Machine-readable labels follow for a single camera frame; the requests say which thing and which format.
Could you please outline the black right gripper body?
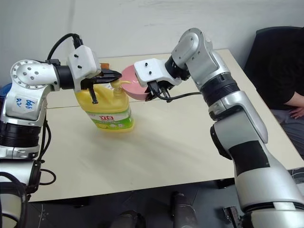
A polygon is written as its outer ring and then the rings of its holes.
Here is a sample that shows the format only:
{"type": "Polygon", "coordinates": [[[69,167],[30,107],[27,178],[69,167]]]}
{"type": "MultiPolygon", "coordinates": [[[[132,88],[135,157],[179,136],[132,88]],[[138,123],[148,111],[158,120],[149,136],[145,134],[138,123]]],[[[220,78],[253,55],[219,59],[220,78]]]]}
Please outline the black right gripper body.
{"type": "Polygon", "coordinates": [[[162,89],[165,90],[171,90],[174,85],[172,85],[171,83],[167,82],[167,81],[151,81],[147,83],[148,87],[147,87],[147,91],[155,91],[155,92],[161,92],[162,89]]]}

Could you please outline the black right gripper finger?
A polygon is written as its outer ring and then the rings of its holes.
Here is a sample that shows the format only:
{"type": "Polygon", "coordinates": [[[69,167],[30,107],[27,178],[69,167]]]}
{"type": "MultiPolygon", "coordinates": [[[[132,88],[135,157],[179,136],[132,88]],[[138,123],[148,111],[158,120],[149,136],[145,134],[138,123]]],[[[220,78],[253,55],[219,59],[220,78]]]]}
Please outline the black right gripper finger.
{"type": "Polygon", "coordinates": [[[157,81],[151,81],[147,83],[147,89],[146,89],[146,93],[147,96],[145,98],[145,101],[151,101],[153,99],[155,99],[156,97],[158,97],[159,95],[159,86],[157,84],[157,81]]]}
{"type": "Polygon", "coordinates": [[[170,96],[168,90],[165,87],[162,87],[161,91],[162,91],[162,99],[165,100],[167,103],[170,103],[171,96],[170,96]]]}

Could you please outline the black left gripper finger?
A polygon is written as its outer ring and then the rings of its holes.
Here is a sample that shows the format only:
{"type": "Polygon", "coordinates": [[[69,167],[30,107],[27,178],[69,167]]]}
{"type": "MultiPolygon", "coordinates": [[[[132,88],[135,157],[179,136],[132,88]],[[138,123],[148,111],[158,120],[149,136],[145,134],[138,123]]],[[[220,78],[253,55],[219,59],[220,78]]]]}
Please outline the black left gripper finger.
{"type": "Polygon", "coordinates": [[[97,97],[95,95],[94,86],[90,85],[89,88],[88,88],[88,91],[89,91],[91,99],[92,99],[92,104],[97,104],[98,100],[97,100],[97,97]]]}
{"type": "Polygon", "coordinates": [[[110,82],[118,80],[122,77],[122,74],[120,72],[110,70],[110,69],[102,69],[102,73],[103,73],[102,79],[106,83],[110,83],[110,82]]]}

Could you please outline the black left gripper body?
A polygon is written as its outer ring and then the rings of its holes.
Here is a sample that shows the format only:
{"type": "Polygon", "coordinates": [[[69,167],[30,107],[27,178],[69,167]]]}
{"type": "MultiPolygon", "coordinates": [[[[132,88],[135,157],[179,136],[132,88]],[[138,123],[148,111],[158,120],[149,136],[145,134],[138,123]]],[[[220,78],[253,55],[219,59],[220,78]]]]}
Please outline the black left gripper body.
{"type": "Polygon", "coordinates": [[[85,78],[81,81],[81,90],[93,88],[95,84],[102,84],[105,81],[105,75],[100,73],[92,78],[85,78]]]}

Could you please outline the pink bowl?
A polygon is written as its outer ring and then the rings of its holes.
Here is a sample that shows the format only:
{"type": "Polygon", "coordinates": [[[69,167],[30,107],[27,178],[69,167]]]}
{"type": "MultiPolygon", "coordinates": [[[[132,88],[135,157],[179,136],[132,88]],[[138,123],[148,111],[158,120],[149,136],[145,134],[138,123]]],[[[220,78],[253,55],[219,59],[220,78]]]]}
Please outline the pink bowl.
{"type": "Polygon", "coordinates": [[[128,81],[127,84],[122,84],[124,91],[133,99],[145,101],[148,94],[147,87],[141,87],[135,74],[134,66],[128,66],[122,71],[123,81],[128,81]]]}

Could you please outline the yellow pump detergent bottle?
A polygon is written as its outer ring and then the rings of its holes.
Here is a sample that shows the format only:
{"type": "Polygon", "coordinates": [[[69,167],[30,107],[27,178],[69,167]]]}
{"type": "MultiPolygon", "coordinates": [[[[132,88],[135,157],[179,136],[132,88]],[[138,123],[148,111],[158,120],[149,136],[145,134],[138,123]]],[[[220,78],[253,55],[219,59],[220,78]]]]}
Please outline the yellow pump detergent bottle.
{"type": "Polygon", "coordinates": [[[118,79],[110,83],[110,88],[94,85],[97,104],[93,104],[89,90],[75,92],[75,96],[80,107],[97,128],[108,132],[128,132],[134,127],[134,119],[129,97],[122,85],[129,83],[118,79]]]}

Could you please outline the person's bare hand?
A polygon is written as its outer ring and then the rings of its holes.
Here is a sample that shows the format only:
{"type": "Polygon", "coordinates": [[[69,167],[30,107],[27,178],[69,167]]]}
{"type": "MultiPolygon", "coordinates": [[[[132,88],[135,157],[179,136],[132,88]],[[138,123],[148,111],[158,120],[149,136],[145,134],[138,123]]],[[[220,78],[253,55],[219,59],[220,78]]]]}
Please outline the person's bare hand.
{"type": "Polygon", "coordinates": [[[304,117],[304,105],[301,106],[294,106],[290,111],[289,111],[290,117],[294,119],[298,119],[301,117],[304,117]]]}

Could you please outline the white handwritten label sticker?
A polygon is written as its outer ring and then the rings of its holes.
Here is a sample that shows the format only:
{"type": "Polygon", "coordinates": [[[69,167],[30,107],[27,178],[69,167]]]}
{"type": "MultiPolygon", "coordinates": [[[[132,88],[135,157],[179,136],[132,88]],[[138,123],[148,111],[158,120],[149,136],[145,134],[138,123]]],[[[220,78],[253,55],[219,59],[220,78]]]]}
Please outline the white handwritten label sticker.
{"type": "Polygon", "coordinates": [[[32,111],[36,108],[38,104],[38,100],[32,97],[26,97],[23,95],[16,95],[15,96],[15,108],[18,111],[25,110],[25,111],[32,111]]]}

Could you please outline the seated person in black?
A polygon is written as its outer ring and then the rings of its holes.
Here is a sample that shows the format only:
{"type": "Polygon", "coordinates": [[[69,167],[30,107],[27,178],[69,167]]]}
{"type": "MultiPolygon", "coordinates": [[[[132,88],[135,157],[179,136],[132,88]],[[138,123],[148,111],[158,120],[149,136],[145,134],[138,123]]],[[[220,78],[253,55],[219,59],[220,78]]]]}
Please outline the seated person in black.
{"type": "Polygon", "coordinates": [[[273,27],[256,33],[244,71],[270,109],[293,108],[279,100],[271,73],[271,63],[280,50],[298,43],[304,44],[304,27],[273,27]]]}

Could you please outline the dark rounded shape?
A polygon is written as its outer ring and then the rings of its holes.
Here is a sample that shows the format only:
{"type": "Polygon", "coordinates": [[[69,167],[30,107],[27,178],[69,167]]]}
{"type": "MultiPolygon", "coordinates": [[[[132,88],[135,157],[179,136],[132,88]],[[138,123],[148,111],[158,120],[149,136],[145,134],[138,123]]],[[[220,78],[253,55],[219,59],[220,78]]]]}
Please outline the dark rounded shape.
{"type": "Polygon", "coordinates": [[[129,210],[119,215],[117,228],[146,228],[146,221],[142,214],[129,210]]]}

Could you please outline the person's black shirt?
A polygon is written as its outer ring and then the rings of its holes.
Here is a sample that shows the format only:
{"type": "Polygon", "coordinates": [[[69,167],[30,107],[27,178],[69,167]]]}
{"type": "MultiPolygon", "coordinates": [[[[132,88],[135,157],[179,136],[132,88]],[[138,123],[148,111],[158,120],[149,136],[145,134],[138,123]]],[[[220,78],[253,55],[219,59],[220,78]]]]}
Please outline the person's black shirt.
{"type": "Polygon", "coordinates": [[[304,108],[304,44],[280,50],[271,63],[271,73],[280,102],[304,108]]]}

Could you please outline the person's grey trousers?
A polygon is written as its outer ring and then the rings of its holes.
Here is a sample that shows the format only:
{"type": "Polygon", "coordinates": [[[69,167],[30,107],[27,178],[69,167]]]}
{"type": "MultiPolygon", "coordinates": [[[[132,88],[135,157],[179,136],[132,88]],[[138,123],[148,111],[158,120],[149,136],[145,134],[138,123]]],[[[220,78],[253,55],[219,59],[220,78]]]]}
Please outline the person's grey trousers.
{"type": "Polygon", "coordinates": [[[271,112],[304,160],[304,116],[295,119],[288,110],[272,109],[271,112]]]}

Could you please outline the black table bracket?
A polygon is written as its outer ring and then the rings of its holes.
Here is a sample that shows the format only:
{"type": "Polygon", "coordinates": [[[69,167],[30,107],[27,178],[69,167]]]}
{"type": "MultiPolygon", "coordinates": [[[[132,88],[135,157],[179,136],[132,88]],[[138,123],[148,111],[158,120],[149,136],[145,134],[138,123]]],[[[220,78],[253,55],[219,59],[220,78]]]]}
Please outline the black table bracket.
{"type": "Polygon", "coordinates": [[[74,207],[75,208],[83,208],[90,205],[90,197],[79,197],[75,198],[74,207]]]}
{"type": "Polygon", "coordinates": [[[234,178],[218,179],[215,180],[215,183],[218,189],[224,189],[226,187],[234,185],[235,179],[234,178]]]}

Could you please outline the black metal bracket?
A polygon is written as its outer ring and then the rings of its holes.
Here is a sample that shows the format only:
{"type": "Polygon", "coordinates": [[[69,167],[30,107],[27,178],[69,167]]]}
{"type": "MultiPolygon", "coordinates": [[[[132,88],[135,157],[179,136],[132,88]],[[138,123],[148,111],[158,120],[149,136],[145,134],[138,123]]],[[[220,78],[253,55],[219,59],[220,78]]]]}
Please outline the black metal bracket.
{"type": "Polygon", "coordinates": [[[241,221],[241,217],[239,216],[238,210],[236,207],[225,207],[223,209],[225,217],[230,221],[230,222],[237,222],[239,223],[241,221]]]}

